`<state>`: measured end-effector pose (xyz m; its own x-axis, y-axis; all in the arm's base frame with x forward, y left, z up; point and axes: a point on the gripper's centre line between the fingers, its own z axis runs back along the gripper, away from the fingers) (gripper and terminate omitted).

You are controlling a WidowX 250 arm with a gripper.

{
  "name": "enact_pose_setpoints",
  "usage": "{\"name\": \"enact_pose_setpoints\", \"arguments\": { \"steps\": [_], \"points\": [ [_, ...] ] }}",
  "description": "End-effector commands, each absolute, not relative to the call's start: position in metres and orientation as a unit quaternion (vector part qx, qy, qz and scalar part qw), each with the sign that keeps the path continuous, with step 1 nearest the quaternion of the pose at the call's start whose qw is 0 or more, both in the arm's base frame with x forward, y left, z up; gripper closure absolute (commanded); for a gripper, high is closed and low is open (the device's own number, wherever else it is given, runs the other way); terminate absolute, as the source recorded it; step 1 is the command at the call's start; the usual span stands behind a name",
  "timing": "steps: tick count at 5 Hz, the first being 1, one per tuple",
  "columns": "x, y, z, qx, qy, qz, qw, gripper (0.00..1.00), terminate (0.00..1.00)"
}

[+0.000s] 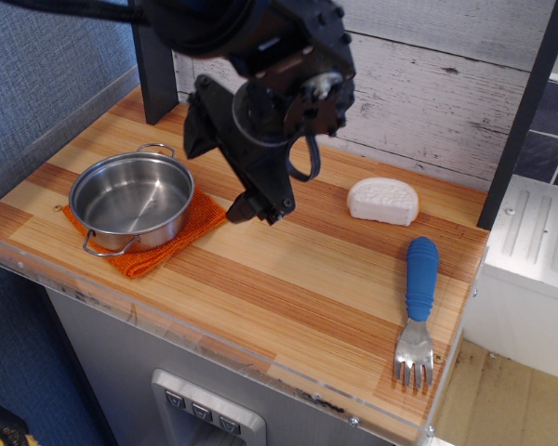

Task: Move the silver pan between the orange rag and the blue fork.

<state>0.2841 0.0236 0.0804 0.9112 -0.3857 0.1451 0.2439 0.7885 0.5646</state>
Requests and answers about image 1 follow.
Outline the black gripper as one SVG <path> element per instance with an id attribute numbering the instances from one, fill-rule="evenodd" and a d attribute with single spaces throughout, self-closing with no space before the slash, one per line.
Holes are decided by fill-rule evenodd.
<path id="1" fill-rule="evenodd" d="M 232 93 L 201 74 L 188 104 L 183 142 L 187 158 L 220 150 L 245 188 L 226 212 L 227 219 L 242 223 L 256 217 L 272 225 L 292 213 L 288 140 L 266 92 L 246 83 Z"/>

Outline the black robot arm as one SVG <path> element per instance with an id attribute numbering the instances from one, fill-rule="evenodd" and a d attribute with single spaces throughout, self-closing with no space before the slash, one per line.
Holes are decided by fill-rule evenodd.
<path id="1" fill-rule="evenodd" d="M 231 92 L 199 75 L 184 150 L 217 149 L 244 186 L 233 223 L 275 223 L 296 207 L 292 181 L 321 169 L 317 137 L 335 136 L 354 102 L 351 37 L 332 1 L 146 1 L 146 20 L 170 49 L 227 60 L 244 79 Z"/>

